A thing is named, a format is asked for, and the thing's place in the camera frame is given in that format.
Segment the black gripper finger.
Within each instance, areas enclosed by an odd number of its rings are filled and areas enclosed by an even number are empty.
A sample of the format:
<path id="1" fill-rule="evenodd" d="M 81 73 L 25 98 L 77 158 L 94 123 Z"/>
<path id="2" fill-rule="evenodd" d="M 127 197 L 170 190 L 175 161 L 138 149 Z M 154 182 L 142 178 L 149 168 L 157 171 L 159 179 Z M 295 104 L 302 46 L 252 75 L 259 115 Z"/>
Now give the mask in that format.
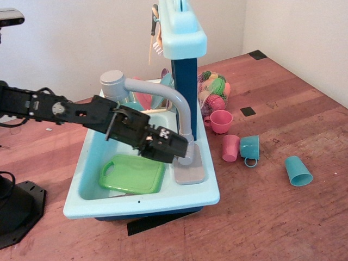
<path id="1" fill-rule="evenodd" d="M 169 151 L 172 152 L 175 157 L 185 157 L 188 141 L 183 136 L 165 128 L 158 127 L 153 134 L 153 141 L 162 141 L 168 145 Z"/>
<path id="2" fill-rule="evenodd" d="M 168 149 L 168 145 L 162 141 L 146 140 L 146 142 L 139 148 L 139 154 L 150 160 L 162 163 L 172 163 L 175 155 Z"/>

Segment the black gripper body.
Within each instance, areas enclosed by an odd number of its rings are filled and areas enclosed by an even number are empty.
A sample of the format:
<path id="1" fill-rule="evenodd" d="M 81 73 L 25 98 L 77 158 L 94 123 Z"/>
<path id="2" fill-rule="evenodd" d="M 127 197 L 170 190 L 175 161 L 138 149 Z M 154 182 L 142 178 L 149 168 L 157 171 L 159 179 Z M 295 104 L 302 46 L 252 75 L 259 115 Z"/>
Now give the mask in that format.
<path id="1" fill-rule="evenodd" d="M 143 151 L 159 137 L 159 130 L 149 124 L 149 115 L 123 105 L 111 112 L 113 114 L 105 133 L 106 141 L 114 139 Z"/>

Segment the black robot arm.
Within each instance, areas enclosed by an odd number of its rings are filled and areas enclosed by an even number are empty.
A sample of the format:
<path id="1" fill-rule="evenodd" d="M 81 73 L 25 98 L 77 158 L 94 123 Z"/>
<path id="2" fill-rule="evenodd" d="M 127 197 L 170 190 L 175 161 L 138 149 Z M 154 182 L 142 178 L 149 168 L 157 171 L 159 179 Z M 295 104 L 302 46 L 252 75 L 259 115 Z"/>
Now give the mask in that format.
<path id="1" fill-rule="evenodd" d="M 142 157 L 163 163 L 184 157 L 188 148 L 183 136 L 162 126 L 151 126 L 148 115 L 98 95 L 89 103 L 73 103 L 49 88 L 23 90 L 2 81 L 1 116 L 14 116 L 22 124 L 30 119 L 58 125 L 77 123 L 105 134 L 107 140 L 131 146 Z"/>

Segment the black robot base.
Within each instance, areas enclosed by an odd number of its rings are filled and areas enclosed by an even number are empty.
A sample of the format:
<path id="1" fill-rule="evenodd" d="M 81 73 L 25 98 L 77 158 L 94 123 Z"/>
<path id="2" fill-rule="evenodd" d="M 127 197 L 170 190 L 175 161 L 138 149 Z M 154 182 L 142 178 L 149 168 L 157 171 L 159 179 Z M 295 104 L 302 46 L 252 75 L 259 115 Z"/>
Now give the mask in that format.
<path id="1" fill-rule="evenodd" d="M 1 249 L 19 243 L 44 215 L 46 190 L 1 172 Z"/>

